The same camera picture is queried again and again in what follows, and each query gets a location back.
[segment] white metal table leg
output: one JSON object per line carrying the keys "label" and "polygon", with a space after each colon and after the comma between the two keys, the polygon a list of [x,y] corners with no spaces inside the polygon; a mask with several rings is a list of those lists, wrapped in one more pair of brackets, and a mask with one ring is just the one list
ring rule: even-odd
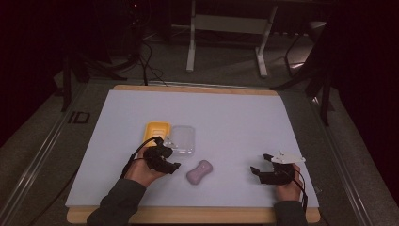
{"label": "white metal table leg", "polygon": [[196,0],[191,1],[191,25],[190,25],[190,46],[188,47],[187,67],[188,73],[194,71],[194,60],[196,56]]}
{"label": "white metal table leg", "polygon": [[267,69],[266,69],[266,64],[264,63],[263,51],[267,43],[267,39],[269,38],[270,35],[270,30],[272,28],[272,24],[276,16],[276,11],[277,7],[273,7],[272,11],[270,12],[270,16],[268,18],[266,26],[264,27],[262,43],[259,47],[255,48],[256,59],[258,61],[258,68],[261,77],[267,77]]}

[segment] gray floor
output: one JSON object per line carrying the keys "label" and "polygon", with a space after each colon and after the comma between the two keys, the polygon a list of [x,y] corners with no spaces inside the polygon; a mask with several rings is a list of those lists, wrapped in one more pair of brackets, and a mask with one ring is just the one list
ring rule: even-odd
{"label": "gray floor", "polygon": [[[238,43],[209,42],[211,38],[212,35],[199,39],[193,73],[185,72],[188,47],[184,33],[176,35],[172,43],[161,41],[157,36],[147,38],[152,48],[150,66],[158,76],[162,74],[162,80],[170,86],[189,84],[267,89],[290,79],[282,57],[293,39],[285,36],[269,39],[264,56],[271,75],[264,79],[257,71],[253,50],[253,40],[257,37]],[[304,61],[311,47],[308,38],[301,38],[291,52],[290,60]],[[150,49],[146,46],[143,46],[142,52],[144,57],[150,55]],[[123,59],[114,57],[114,60],[120,62]],[[95,72],[92,74],[88,84],[74,83],[74,93],[79,95],[76,95],[69,111],[61,113],[61,98],[50,97],[1,148],[2,206],[35,154],[46,148],[50,151],[9,225],[29,225],[79,167],[106,94],[115,84],[120,84]],[[119,74],[129,78],[124,82],[126,84],[142,83],[140,65],[122,70]],[[151,70],[148,70],[148,76],[156,78]],[[334,89],[331,92],[333,110],[328,113],[330,126],[325,127],[317,115],[318,104],[303,92],[306,83],[279,94],[286,104],[298,145],[307,158],[320,210],[326,218],[314,225],[399,225],[398,207],[348,117],[338,91]],[[163,82],[155,79],[152,85],[163,85]],[[68,123],[73,111],[89,112],[90,120],[87,124]],[[70,225],[66,220],[68,209],[64,206],[68,193],[69,187],[35,225]]]}

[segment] forearm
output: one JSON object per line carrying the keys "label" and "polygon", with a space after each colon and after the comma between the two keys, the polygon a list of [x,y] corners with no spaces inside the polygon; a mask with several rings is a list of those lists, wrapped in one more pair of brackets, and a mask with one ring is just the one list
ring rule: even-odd
{"label": "forearm", "polygon": [[119,179],[105,196],[100,207],[89,217],[88,226],[123,226],[137,212],[146,187],[131,180]]}
{"label": "forearm", "polygon": [[304,226],[308,225],[302,205],[297,201],[284,201],[275,206],[277,226]]}

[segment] black hand-mounted device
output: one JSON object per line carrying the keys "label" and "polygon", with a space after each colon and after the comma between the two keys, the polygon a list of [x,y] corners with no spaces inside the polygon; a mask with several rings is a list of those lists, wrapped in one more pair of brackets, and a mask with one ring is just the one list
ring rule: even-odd
{"label": "black hand-mounted device", "polygon": [[144,153],[143,159],[146,160],[147,166],[150,169],[154,169],[159,172],[172,174],[175,170],[179,168],[180,163],[169,163],[166,159],[169,158],[173,154],[173,150],[171,148],[164,146],[164,140],[160,137],[152,137],[147,139],[144,143],[138,147],[138,149],[131,155],[129,161],[123,168],[122,174],[120,178],[124,178],[127,170],[132,165],[132,162],[135,161],[137,153],[143,148],[147,143],[154,141],[156,146],[151,146]]}
{"label": "black hand-mounted device", "polygon": [[268,185],[286,185],[290,184],[295,178],[295,170],[292,164],[280,164],[272,162],[272,155],[265,153],[264,159],[273,164],[273,172],[261,172],[260,170],[250,167],[253,174],[259,176],[261,184]]}

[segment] dark background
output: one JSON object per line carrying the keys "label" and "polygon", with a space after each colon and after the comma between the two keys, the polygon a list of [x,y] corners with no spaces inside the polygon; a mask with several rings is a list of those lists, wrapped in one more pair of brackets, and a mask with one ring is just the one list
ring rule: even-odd
{"label": "dark background", "polygon": [[[124,32],[123,27],[130,23],[122,1],[114,1],[117,4],[114,8],[110,7],[110,2],[28,0],[0,3],[0,81],[3,85],[0,89],[0,145],[56,91],[53,76],[61,70],[64,40],[71,41],[93,59],[109,60],[113,41],[107,37],[107,32]],[[153,17],[152,24],[168,36],[170,23],[188,24],[189,2],[153,1],[153,5],[158,6],[154,8],[155,15],[166,19]],[[237,13],[233,10],[236,8],[234,2],[230,8],[223,8],[226,14],[230,10]],[[211,3],[199,3],[199,10],[212,11],[207,4]],[[309,10],[299,4],[281,7],[273,31],[289,35],[300,33],[303,22],[323,20],[330,15],[329,10],[317,8]],[[239,13],[248,16],[251,9],[254,16],[263,16],[251,4]],[[332,11],[324,36],[309,58],[314,67],[324,67],[325,64],[320,63],[323,61],[333,63],[333,86],[340,91],[344,106],[397,203],[398,9],[389,3],[342,3]],[[106,22],[120,26],[106,27]]]}

